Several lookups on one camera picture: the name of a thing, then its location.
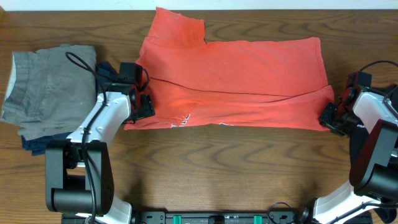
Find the red orange t-shirt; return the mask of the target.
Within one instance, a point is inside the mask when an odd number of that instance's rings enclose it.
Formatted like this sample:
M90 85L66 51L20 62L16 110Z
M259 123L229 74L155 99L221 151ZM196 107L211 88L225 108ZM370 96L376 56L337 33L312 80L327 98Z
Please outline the red orange t-shirt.
M157 8L139 52L155 115L126 129L207 124L322 129L335 99L316 37L205 41L205 23Z

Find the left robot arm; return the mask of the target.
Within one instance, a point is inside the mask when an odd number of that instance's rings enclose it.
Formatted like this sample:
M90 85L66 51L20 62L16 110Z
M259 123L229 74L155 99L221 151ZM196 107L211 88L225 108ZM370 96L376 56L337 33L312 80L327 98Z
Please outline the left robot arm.
M153 116L149 95L131 84L112 83L84 122L45 150L47 208L62 223L139 223L133 206L114 194L108 147L120 125Z

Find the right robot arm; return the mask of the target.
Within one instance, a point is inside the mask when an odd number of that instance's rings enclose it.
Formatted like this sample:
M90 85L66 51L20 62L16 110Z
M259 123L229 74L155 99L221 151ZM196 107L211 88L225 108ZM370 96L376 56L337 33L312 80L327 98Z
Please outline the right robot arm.
M383 223L397 218L397 88L371 88L372 76L347 78L340 103L327 104L322 126L349 137L349 179L307 207L302 223L370 223L374 210Z

